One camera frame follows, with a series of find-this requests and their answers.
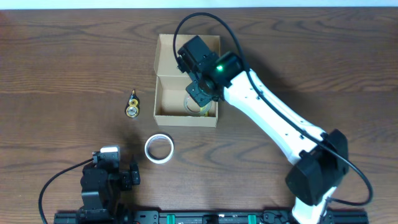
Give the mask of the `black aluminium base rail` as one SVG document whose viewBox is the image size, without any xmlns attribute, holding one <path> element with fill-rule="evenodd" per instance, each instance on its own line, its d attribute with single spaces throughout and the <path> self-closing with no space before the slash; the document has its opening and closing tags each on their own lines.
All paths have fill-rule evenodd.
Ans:
<svg viewBox="0 0 398 224">
<path fill-rule="evenodd" d="M 283 224 L 298 221 L 286 210 L 263 212 L 157 212 L 135 211 L 123 218 L 93 218 L 86 212 L 57 213 L 54 223 L 135 223 L 135 224 Z M 327 210 L 320 224 L 369 224 L 364 211 Z"/>
</svg>

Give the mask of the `yellow black correction tape dispenser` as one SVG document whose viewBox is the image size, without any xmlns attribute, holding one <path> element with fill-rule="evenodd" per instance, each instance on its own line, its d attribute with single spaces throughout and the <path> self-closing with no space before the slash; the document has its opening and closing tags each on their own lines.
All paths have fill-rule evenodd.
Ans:
<svg viewBox="0 0 398 224">
<path fill-rule="evenodd" d="M 140 112 L 140 101 L 136 95 L 135 89 L 133 89 L 125 108 L 125 114 L 129 118 L 135 118 L 139 115 L 139 112 Z"/>
</svg>

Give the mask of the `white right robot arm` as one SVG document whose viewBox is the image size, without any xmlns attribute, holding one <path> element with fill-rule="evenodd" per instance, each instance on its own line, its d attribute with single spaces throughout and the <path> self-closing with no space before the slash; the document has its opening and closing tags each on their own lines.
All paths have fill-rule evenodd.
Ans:
<svg viewBox="0 0 398 224">
<path fill-rule="evenodd" d="M 194 36 L 175 51 L 178 69 L 192 83 L 186 91 L 199 106 L 225 100 L 251 118 L 293 165 L 285 178 L 295 195 L 292 216 L 298 223 L 318 223 L 325 205 L 348 172 L 347 138 L 339 130 L 324 132 L 280 101 L 241 58 L 219 56 Z"/>
</svg>

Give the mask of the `white masking tape roll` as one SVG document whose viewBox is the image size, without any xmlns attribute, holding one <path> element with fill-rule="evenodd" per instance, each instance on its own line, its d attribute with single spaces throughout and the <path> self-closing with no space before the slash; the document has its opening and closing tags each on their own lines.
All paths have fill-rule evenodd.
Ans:
<svg viewBox="0 0 398 224">
<path fill-rule="evenodd" d="M 170 152 L 169 154 L 163 158 L 163 159 L 156 159 L 151 153 L 150 153 L 150 145 L 155 142 L 156 140 L 166 140 L 169 144 L 170 144 Z M 146 155 L 146 157 L 148 158 L 148 160 L 150 160 L 151 162 L 153 162 L 154 164 L 165 164 L 166 162 L 168 162 L 169 160 L 171 160 L 173 154 L 174 154 L 174 150 L 175 150 L 175 145 L 174 142 L 172 140 L 172 138 L 166 134 L 155 134 L 152 135 L 145 143 L 144 145 L 144 153 Z"/>
</svg>

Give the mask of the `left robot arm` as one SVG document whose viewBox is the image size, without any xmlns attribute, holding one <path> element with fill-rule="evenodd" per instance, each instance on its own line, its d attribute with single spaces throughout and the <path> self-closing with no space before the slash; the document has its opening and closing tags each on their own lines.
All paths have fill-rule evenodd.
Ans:
<svg viewBox="0 0 398 224">
<path fill-rule="evenodd" d="M 135 161 L 125 171 L 90 162 L 84 166 L 80 180 L 83 206 L 78 223 L 134 223 L 132 212 L 119 199 L 122 192 L 140 183 Z"/>
</svg>

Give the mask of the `brown cardboard box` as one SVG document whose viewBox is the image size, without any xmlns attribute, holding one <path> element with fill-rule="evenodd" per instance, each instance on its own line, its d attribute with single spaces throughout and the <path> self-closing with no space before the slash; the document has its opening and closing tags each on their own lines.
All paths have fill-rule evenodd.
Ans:
<svg viewBox="0 0 398 224">
<path fill-rule="evenodd" d="M 190 116 L 183 101 L 186 87 L 192 80 L 177 68 L 173 52 L 173 35 L 160 34 L 157 40 L 154 71 L 155 87 L 154 118 L 159 126 L 191 126 L 214 128 L 218 121 L 218 104 L 212 102 L 208 116 Z"/>
</svg>

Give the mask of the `clear packing tape roll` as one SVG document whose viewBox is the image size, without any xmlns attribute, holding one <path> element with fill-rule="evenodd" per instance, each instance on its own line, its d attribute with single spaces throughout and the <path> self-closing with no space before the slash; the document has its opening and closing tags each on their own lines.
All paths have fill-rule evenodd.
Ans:
<svg viewBox="0 0 398 224">
<path fill-rule="evenodd" d="M 199 116 L 198 112 L 199 112 L 200 108 L 203 107 L 203 106 L 199 106 L 198 104 L 196 104 L 194 102 L 194 100 L 192 99 L 192 97 L 188 93 L 185 95 L 183 105 L 184 105 L 185 111 L 190 116 Z"/>
</svg>

